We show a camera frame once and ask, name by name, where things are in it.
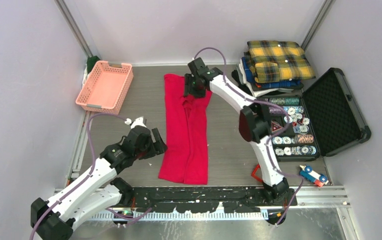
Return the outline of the red garment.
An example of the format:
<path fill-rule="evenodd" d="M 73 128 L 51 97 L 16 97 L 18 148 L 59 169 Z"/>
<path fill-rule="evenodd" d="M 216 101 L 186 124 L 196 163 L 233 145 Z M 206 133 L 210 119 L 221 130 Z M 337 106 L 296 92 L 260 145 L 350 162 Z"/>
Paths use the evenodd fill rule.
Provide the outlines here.
<path fill-rule="evenodd" d="M 166 145 L 158 177 L 173 183 L 206 185 L 209 178 L 207 107 L 205 97 L 184 96 L 185 78 L 164 75 Z"/>

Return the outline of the yellow plaid flannel shirt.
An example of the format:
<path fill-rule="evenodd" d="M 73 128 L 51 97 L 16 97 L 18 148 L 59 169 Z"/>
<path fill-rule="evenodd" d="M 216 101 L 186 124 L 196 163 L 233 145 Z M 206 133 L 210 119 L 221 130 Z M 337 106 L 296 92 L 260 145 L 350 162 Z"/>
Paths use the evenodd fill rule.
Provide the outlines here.
<path fill-rule="evenodd" d="M 251 40 L 247 47 L 244 57 L 258 84 L 303 81 L 316 76 L 305 51 L 294 41 Z"/>

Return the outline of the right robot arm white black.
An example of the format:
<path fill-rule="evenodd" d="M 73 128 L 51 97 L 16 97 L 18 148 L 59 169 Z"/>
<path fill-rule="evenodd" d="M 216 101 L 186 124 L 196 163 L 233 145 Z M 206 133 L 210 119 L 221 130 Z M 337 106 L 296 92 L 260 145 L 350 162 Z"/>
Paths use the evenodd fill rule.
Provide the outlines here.
<path fill-rule="evenodd" d="M 217 67 L 209 68 L 198 57 L 188 63 L 184 95 L 202 98 L 208 92 L 218 95 L 239 114 L 238 130 L 252 146 L 261 170 L 261 194 L 269 205 L 290 205 L 294 190 L 281 171 L 272 143 L 272 121 L 267 102 L 256 98 L 233 84 Z"/>

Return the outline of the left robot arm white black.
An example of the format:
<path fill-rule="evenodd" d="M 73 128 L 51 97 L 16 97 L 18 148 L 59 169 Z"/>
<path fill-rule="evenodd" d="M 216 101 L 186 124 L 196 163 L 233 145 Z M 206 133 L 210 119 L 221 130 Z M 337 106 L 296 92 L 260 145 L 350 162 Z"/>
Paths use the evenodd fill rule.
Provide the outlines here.
<path fill-rule="evenodd" d="M 37 198 L 30 208 L 33 239 L 68 240 L 88 218 L 108 207 L 127 207 L 134 189 L 118 177 L 136 160 L 161 155 L 167 150 L 157 128 L 131 127 L 120 142 L 108 145 L 77 180 L 47 200 Z"/>

